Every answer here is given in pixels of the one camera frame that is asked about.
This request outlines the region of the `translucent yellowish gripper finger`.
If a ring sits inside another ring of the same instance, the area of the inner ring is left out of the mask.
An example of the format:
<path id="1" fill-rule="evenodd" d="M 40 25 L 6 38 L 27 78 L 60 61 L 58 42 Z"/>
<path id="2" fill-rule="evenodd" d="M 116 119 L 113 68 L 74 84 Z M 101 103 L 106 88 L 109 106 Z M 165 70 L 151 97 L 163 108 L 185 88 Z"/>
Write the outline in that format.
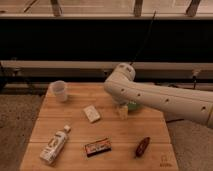
<path id="1" fill-rule="evenodd" d="M 117 114 L 122 120 L 126 120 L 128 118 L 128 106 L 127 105 L 118 106 Z"/>

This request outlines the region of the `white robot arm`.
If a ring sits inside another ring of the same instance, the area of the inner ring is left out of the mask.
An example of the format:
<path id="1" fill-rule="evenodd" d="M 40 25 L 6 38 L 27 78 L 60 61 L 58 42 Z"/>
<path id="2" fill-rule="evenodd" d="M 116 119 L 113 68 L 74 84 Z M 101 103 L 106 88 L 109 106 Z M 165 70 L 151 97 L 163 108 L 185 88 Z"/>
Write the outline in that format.
<path id="1" fill-rule="evenodd" d="M 213 92 L 136 83 L 135 74 L 130 64 L 118 64 L 104 82 L 105 91 L 118 104 L 136 102 L 213 129 Z"/>

